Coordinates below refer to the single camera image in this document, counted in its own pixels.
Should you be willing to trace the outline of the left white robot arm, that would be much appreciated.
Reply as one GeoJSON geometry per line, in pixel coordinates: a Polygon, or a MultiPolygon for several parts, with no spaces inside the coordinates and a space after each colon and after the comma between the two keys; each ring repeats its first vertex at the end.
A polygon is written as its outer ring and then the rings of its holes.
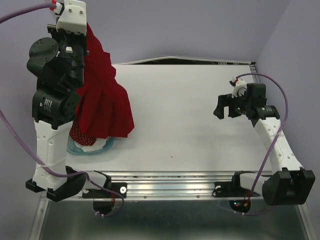
{"type": "Polygon", "coordinates": [[[47,26],[48,37],[35,41],[29,49],[27,69],[36,76],[32,117],[37,137],[37,164],[25,184],[35,192],[46,192],[59,202],[84,189],[94,189],[100,197],[111,193],[110,176],[93,171],[76,171],[67,166],[69,132],[80,102],[77,89],[84,84],[86,36],[47,26]]]}

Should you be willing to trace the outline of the plain red skirt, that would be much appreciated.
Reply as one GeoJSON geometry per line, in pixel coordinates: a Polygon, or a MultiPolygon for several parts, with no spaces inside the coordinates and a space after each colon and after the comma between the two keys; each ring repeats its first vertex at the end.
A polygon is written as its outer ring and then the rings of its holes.
{"type": "Polygon", "coordinates": [[[126,138],[135,127],[128,93],[116,81],[110,53],[104,51],[91,27],[86,27],[84,85],[77,89],[81,100],[75,121],[82,134],[99,139],[126,138]]]}

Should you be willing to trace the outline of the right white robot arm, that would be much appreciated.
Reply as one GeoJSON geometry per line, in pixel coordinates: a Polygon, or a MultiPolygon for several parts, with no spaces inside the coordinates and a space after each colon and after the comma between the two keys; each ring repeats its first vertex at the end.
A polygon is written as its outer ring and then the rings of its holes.
{"type": "Polygon", "coordinates": [[[266,86],[248,83],[235,87],[233,93],[219,95],[213,114],[222,120],[225,108],[228,108],[228,117],[244,115],[251,121],[267,151],[272,174],[236,171],[230,182],[221,185],[217,197],[240,197],[249,190],[252,196],[262,196],[269,206],[303,205],[316,177],[295,157],[281,129],[276,107],[267,105],[266,86]]]}

